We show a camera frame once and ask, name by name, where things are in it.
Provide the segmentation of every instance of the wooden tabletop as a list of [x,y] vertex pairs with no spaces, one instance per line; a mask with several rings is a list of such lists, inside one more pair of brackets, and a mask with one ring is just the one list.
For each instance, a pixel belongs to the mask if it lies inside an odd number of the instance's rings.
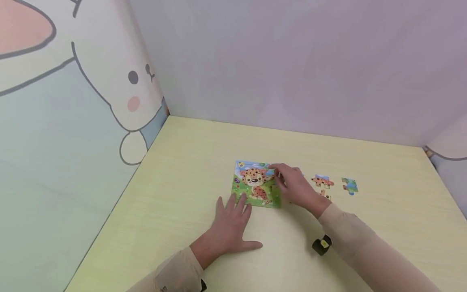
[[[284,162],[355,213],[443,291],[467,286],[467,222],[420,148],[170,116],[71,281],[67,292],[125,291],[207,230],[227,199],[236,160]],[[356,180],[350,196],[342,177]],[[254,207],[245,240],[260,250],[227,255],[204,273],[209,291],[367,291],[304,210]]]

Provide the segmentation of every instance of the beige sleeve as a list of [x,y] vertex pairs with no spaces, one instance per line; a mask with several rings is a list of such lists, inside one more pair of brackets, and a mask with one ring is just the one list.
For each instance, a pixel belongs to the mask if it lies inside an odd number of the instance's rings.
[[127,292],[200,292],[203,269],[190,247],[177,252]]
[[354,214],[331,204],[319,218],[333,247],[373,291],[440,291]]

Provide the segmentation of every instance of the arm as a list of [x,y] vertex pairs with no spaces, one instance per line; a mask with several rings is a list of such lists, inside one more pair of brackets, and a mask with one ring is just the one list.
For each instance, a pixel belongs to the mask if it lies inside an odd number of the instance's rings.
[[440,291],[419,269],[390,247],[354,214],[340,210],[317,194],[300,169],[273,164],[284,181],[278,180],[281,194],[307,209],[323,226],[333,247],[374,291]]
[[251,215],[251,204],[244,208],[246,200],[246,194],[242,194],[235,206],[235,194],[232,194],[224,208],[219,197],[211,228],[127,292],[200,292],[205,289],[201,285],[203,271],[221,255],[261,248],[260,242],[242,239]]

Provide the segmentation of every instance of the light blue wall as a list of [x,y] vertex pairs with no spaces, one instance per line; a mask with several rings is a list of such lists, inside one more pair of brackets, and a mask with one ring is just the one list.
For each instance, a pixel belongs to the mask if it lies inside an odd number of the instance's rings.
[[465,187],[467,160],[446,160],[434,154],[431,157],[431,161],[462,213],[467,218],[467,193]]
[[125,134],[76,62],[0,97],[0,291],[67,286],[137,168]]

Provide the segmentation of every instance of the wall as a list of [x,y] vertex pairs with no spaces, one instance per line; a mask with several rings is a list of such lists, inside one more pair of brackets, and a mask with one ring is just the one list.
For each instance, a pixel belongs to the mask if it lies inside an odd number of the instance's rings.
[[464,0],[130,0],[171,113],[424,146],[467,112]]
[[63,291],[168,110],[125,2],[0,7],[0,291]]
[[427,146],[427,153],[467,218],[467,194],[465,178],[467,174],[467,114],[444,129]]

